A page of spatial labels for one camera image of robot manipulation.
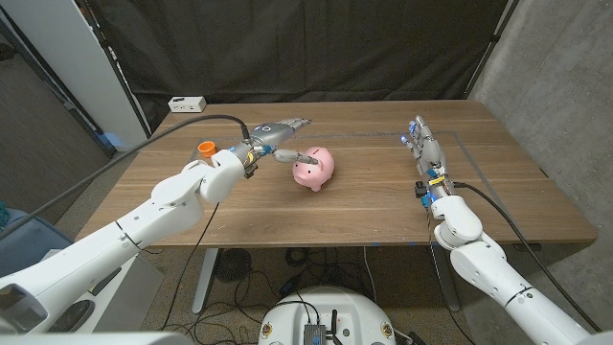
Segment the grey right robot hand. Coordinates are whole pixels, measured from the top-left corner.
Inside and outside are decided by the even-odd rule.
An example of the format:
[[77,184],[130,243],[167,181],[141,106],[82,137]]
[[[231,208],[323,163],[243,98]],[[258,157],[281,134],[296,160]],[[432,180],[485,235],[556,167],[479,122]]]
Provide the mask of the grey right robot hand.
[[425,207],[442,197],[455,194],[443,149],[420,115],[410,122],[408,134],[401,137],[401,143],[416,159],[421,178],[416,183],[416,197]]

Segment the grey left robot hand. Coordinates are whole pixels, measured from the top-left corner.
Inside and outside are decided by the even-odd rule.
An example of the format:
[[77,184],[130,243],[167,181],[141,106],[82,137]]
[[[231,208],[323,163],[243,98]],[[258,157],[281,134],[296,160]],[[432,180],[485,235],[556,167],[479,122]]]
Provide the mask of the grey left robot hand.
[[257,161],[271,155],[281,163],[306,163],[317,165],[319,160],[296,150],[281,149],[280,145],[290,140],[294,134],[303,127],[311,124],[304,118],[284,119],[277,123],[265,123],[256,126],[249,132],[249,138],[243,139],[230,148],[244,167],[244,177],[250,178],[258,168]]

